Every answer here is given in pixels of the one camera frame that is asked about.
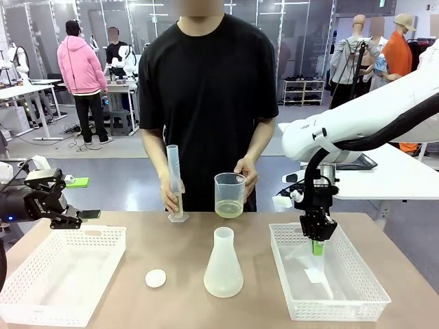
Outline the person in black t-shirt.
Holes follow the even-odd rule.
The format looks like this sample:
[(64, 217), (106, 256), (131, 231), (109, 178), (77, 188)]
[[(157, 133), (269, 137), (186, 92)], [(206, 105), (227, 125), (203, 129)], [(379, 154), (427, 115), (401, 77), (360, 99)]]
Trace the person in black t-shirt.
[[(234, 172), (259, 118), (278, 116), (274, 47), (224, 0), (171, 0), (178, 21), (139, 62), (140, 130), (177, 145), (183, 209), (215, 209), (214, 177)], [(257, 209), (256, 186), (244, 202)]]

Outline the white perforated plastic basket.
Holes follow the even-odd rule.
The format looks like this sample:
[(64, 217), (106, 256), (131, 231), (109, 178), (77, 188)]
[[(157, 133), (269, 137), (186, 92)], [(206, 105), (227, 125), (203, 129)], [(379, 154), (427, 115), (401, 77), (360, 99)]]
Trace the white perforated plastic basket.
[(126, 250), (126, 228), (54, 230), (6, 279), (8, 324), (84, 328)]
[(364, 262), (347, 235), (336, 228), (324, 244), (324, 273), (334, 294), (330, 300), (321, 284), (312, 284), (296, 259), (285, 260), (311, 239), (299, 223), (271, 223), (271, 248), (289, 316), (293, 321), (376, 322), (390, 296)]

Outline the person's left forearm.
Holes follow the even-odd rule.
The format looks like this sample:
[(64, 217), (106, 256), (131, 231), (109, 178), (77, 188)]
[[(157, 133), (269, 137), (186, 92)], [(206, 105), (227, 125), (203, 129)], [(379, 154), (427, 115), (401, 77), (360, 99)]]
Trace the person's left forearm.
[(276, 125), (276, 119), (263, 119), (259, 118), (256, 129), (252, 135), (250, 145), (247, 153), (243, 158), (245, 164), (255, 165), (265, 148), (271, 141), (274, 129)]

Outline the mannequin in orange clothes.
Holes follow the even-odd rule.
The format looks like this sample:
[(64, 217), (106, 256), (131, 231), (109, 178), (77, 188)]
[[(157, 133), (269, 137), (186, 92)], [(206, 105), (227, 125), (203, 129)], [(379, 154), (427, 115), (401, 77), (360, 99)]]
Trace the mannequin in orange clothes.
[(386, 82), (393, 82), (408, 75), (412, 68), (412, 52), (405, 39), (408, 32), (414, 32), (413, 18), (409, 14), (398, 14), (394, 17), (395, 30), (383, 48), (387, 68), (383, 72)]

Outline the white work table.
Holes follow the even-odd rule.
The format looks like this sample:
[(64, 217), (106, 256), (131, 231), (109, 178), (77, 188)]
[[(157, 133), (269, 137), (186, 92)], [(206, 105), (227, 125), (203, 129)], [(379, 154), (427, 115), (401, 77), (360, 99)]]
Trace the white work table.
[(389, 144), (365, 151), (364, 155), (377, 166), (370, 170), (338, 169), (336, 199), (378, 201), (375, 221), (381, 225), (390, 218), (390, 207), (396, 202), (439, 201), (439, 172), (431, 167)]

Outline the translucent plastic Erlenmeyer flask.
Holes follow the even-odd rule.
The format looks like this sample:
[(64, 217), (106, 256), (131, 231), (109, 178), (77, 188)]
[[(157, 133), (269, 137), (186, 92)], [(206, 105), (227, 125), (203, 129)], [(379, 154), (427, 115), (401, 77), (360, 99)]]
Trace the translucent plastic Erlenmeyer flask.
[(218, 298), (233, 297), (244, 286), (234, 237), (234, 231), (228, 227), (219, 227), (213, 233), (213, 249), (203, 282), (205, 289)]

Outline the background person in white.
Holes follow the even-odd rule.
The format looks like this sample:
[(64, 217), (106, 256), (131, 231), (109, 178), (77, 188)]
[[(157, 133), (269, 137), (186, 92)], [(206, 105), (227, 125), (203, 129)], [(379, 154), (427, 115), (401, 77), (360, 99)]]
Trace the background person in white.
[[(388, 39), (384, 38), (384, 31), (385, 19), (382, 16), (372, 17), (370, 19), (370, 37), (380, 53), (388, 42)], [(371, 76), (370, 91), (385, 84), (384, 78), (375, 73), (375, 64), (376, 60), (372, 58), (372, 65), (370, 66), (371, 70), (369, 72), (369, 75)]]

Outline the white paper label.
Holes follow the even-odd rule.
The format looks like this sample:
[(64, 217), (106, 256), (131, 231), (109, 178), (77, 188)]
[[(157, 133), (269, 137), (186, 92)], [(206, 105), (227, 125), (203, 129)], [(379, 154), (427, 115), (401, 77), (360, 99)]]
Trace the white paper label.
[(316, 268), (305, 269), (305, 273), (312, 284), (322, 283), (325, 280), (324, 273)]

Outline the person's left hand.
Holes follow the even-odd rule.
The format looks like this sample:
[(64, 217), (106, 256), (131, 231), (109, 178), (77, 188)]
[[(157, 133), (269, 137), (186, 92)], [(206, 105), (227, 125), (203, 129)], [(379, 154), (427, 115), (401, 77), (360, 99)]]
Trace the person's left hand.
[(244, 197), (246, 202), (259, 180), (254, 160), (247, 156), (238, 160), (234, 172), (243, 175), (246, 179)]

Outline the wooden shoe rack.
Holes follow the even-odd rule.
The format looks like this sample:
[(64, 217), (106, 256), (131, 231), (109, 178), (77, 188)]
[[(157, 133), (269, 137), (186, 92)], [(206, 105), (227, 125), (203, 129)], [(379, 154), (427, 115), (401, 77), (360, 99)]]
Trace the wooden shoe rack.
[(321, 105), (324, 87), (324, 80), (289, 77), (283, 80), (282, 103), (284, 106)]

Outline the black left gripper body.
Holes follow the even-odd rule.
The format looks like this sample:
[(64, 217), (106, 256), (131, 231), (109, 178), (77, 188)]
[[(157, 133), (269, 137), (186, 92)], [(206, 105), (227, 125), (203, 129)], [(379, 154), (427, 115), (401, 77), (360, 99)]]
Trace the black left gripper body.
[(62, 193), (62, 187), (51, 189), (21, 190), (23, 212), (21, 221), (36, 221), (42, 218), (64, 221), (67, 219), (67, 201)]

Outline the person's right forearm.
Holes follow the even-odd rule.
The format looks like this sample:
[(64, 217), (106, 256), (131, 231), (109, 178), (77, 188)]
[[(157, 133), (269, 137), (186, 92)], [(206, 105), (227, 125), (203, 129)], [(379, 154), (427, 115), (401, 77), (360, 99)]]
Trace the person's right forearm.
[(156, 169), (161, 182), (161, 193), (163, 196), (173, 198), (174, 194), (170, 186), (170, 174), (167, 163), (166, 148), (163, 140), (162, 130), (141, 129), (141, 138), (144, 149)]

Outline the black metal tray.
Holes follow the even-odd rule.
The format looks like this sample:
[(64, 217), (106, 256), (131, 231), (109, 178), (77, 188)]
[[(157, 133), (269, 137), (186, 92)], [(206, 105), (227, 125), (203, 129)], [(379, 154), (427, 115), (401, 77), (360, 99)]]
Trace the black metal tray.
[(369, 171), (374, 169), (377, 163), (366, 154), (353, 152), (335, 166), (339, 171)]

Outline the white standing desk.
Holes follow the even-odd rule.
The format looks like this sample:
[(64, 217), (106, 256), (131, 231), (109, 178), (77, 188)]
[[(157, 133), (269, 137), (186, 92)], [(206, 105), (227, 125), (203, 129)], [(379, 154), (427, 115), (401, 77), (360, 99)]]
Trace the white standing desk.
[(138, 86), (134, 80), (117, 80), (108, 82), (108, 92), (100, 92), (100, 104), (104, 123), (109, 124), (110, 111), (127, 110), (131, 114), (133, 136), (139, 129)]

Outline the mannequin in grey jacket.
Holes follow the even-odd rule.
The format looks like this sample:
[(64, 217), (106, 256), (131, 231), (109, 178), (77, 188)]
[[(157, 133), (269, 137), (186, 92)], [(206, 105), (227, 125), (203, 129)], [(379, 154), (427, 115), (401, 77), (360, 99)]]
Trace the mannequin in grey jacket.
[(352, 35), (341, 39), (335, 46), (330, 61), (330, 109), (341, 106), (354, 98), (365, 51), (372, 56), (373, 64), (379, 57), (380, 51), (376, 44), (370, 38), (362, 36), (365, 22), (366, 17), (363, 14), (355, 16)]

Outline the white robot on desk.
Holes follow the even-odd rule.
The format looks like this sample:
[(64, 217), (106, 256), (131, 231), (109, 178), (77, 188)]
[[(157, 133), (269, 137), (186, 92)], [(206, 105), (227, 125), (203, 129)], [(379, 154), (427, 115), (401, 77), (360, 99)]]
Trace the white robot on desk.
[(26, 50), (22, 46), (17, 46), (14, 42), (12, 42), (8, 49), (8, 57), (11, 65), (20, 75), (22, 83), (24, 85), (30, 85), (29, 60)]

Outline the person in pink hoodie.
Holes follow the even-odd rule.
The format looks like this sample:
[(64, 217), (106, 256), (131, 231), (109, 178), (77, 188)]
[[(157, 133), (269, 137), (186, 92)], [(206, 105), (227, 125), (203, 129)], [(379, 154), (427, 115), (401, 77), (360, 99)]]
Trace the person in pink hoodie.
[(112, 141), (104, 126), (100, 93), (108, 85), (98, 57), (81, 37), (81, 27), (76, 20), (65, 23), (66, 37), (57, 50), (58, 65), (69, 93), (73, 95), (84, 143), (93, 143), (88, 114), (91, 113), (99, 142)]

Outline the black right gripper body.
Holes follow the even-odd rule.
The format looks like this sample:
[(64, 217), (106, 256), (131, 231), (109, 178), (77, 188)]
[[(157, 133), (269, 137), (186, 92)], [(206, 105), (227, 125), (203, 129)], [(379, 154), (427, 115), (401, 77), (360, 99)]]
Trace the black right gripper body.
[(322, 208), (326, 215), (330, 215), (330, 208), (333, 205), (333, 196), (338, 194), (338, 187), (335, 185), (315, 186), (313, 188), (313, 194), (309, 198), (309, 191), (302, 184), (297, 192), (302, 197), (301, 202), (294, 202), (294, 208), (296, 210), (308, 211), (311, 209)]

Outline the person's right hand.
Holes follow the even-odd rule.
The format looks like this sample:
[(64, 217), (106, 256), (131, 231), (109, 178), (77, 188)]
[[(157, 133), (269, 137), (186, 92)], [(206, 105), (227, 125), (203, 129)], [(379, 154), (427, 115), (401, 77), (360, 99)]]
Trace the person's right hand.
[(166, 210), (172, 214), (182, 212), (180, 207), (180, 198), (171, 190), (171, 185), (168, 180), (161, 180), (161, 198)]

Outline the white round flask stopper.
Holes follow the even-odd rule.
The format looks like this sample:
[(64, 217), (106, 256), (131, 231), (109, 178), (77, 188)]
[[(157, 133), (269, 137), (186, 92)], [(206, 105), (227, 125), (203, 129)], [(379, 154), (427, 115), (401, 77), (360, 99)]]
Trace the white round flask stopper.
[(153, 269), (146, 273), (145, 283), (149, 288), (156, 289), (163, 286), (166, 282), (167, 276), (162, 269)]

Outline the background person in black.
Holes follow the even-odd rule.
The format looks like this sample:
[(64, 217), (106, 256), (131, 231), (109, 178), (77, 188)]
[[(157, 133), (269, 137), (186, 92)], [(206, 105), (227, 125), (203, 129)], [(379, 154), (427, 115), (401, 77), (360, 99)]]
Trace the background person in black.
[(106, 64), (110, 66), (113, 58), (119, 61), (122, 60), (122, 57), (119, 55), (119, 49), (121, 46), (128, 46), (128, 44), (124, 41), (120, 41), (119, 30), (116, 27), (109, 27), (107, 32), (109, 44), (106, 48)]

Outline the clear plastic measuring beaker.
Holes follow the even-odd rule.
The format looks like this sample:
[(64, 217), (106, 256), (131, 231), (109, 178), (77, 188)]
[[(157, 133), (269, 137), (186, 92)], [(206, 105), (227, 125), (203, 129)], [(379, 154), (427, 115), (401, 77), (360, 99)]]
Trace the clear plastic measuring beaker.
[(225, 219), (238, 217), (244, 209), (246, 178), (240, 173), (220, 173), (214, 182), (215, 212)]

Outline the clear plastic graduated cylinder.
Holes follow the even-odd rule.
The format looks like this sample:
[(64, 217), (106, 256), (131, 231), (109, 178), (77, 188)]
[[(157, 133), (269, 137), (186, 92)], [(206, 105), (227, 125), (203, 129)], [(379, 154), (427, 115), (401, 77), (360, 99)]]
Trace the clear plastic graduated cylinder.
[(177, 145), (167, 146), (167, 160), (168, 160), (169, 176), (170, 176), (170, 188), (172, 193), (177, 197), (178, 200), (178, 211), (172, 215), (169, 215), (168, 219), (172, 223), (183, 223), (189, 218), (189, 216), (183, 210), (183, 202), (182, 202), (183, 191), (182, 191), (182, 181), (180, 178), (180, 163), (179, 163), (179, 154), (178, 154)]

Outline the clear plastic funnel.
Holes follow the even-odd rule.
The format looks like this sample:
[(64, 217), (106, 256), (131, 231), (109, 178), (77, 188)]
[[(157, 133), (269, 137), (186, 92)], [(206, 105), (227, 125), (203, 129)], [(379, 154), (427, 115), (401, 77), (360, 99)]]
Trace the clear plastic funnel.
[[(322, 271), (324, 273), (324, 251), (322, 256), (314, 256), (311, 250), (311, 240), (296, 247), (292, 252), (289, 253), (288, 256), (285, 257), (285, 260), (291, 259), (296, 259), (305, 267), (305, 269), (316, 268), (318, 271)], [(334, 300), (334, 294), (326, 275), (325, 280), (322, 283), (317, 284), (321, 284), (329, 296), (329, 299)]]

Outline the white humanoid robot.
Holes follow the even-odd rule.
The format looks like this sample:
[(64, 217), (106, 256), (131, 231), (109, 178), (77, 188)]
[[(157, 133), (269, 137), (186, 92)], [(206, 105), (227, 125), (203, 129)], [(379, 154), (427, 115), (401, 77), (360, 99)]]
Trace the white humanoid robot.
[(122, 45), (118, 56), (110, 63), (110, 72), (118, 80), (135, 80), (138, 76), (138, 60), (131, 45)]

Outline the long white desk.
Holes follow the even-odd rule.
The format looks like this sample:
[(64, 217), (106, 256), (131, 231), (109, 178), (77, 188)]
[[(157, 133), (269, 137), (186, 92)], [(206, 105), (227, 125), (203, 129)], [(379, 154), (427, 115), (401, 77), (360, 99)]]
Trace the long white desk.
[(43, 106), (40, 102), (40, 92), (44, 92), (45, 90), (49, 90), (51, 92), (52, 98), (54, 100), (54, 104), (56, 107), (57, 117), (52, 119), (53, 122), (59, 121), (66, 117), (66, 115), (61, 115), (58, 99), (56, 97), (56, 92), (54, 90), (53, 84), (23, 84), (21, 86), (12, 86), (0, 89), (0, 104), (14, 102), (16, 103), (18, 100), (24, 99), (29, 105), (32, 105), (32, 100), (36, 102), (36, 108), (40, 115), (40, 120), (43, 125), (43, 136), (34, 137), (34, 141), (50, 141), (59, 143), (63, 141), (63, 137), (52, 137), (49, 133), (49, 128), (47, 125), (47, 120), (45, 118)]

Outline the grey step stool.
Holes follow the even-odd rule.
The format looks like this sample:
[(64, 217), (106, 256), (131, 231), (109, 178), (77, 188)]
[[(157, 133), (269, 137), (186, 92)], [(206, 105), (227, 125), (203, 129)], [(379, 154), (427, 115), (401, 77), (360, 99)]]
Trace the grey step stool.
[(133, 126), (131, 114), (127, 110), (114, 110), (109, 112), (110, 115), (110, 134), (112, 136), (131, 136)]

